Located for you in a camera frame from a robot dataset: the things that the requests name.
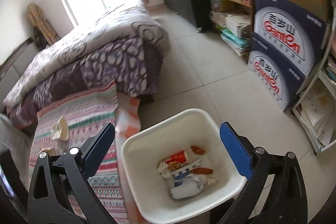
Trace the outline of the plaid hanging garment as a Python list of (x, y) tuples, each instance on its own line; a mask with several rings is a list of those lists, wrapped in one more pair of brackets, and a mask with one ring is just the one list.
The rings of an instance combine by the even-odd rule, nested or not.
[(48, 45), (52, 45), (59, 40), (59, 36), (52, 25), (45, 17), (43, 9), (36, 3), (30, 3), (26, 9), (27, 16), (34, 28), (43, 35)]

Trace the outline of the grey bed headboard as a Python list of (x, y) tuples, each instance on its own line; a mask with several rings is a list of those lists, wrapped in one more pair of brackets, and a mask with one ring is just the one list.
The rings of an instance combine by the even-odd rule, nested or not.
[(17, 81), (25, 72), (39, 50), (32, 37), (19, 45), (1, 65), (1, 81), (4, 79)]

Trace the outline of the white plastic trash bin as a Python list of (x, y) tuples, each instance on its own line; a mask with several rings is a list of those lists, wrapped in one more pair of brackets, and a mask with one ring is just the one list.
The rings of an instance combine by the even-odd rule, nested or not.
[(201, 109), (187, 109), (129, 137), (121, 152), (135, 203), (150, 223), (196, 217), (239, 194), (247, 182), (219, 126)]

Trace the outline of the white cartoon print duvet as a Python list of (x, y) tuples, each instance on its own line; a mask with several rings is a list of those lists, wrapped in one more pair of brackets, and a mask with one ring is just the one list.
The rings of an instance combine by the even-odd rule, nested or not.
[(58, 42), (38, 52), (19, 80), (5, 93), (2, 104), (14, 107), (52, 73), (104, 45), (122, 38), (141, 38), (163, 53), (170, 52), (169, 34), (153, 19), (142, 0), (106, 10), (96, 21), (82, 24)]

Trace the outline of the black storage ottoman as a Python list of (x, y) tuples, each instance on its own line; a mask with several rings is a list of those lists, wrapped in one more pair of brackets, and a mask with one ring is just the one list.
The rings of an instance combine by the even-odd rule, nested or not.
[(199, 32), (211, 27), (210, 0), (164, 0), (165, 5), (192, 24)]

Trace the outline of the white shelf with papers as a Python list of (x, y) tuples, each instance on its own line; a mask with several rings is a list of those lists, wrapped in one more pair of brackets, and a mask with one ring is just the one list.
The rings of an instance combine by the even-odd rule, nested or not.
[(292, 108), (318, 155), (335, 145), (335, 31), (307, 89)]

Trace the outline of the ganten water box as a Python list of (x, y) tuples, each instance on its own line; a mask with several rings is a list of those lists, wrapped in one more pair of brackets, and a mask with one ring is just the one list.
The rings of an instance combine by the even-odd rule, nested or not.
[(288, 0), (255, 0), (254, 32), (308, 76), (321, 54), (326, 23)]
[(306, 76), (258, 34), (252, 34), (249, 69), (261, 80), (278, 107), (285, 111), (295, 100)]

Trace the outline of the red snack wrapper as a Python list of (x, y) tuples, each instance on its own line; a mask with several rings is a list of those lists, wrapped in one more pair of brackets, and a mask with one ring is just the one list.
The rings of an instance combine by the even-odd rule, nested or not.
[(185, 150), (179, 151), (171, 156), (168, 156), (161, 161), (159, 168), (161, 170), (177, 170), (189, 163), (189, 157)]

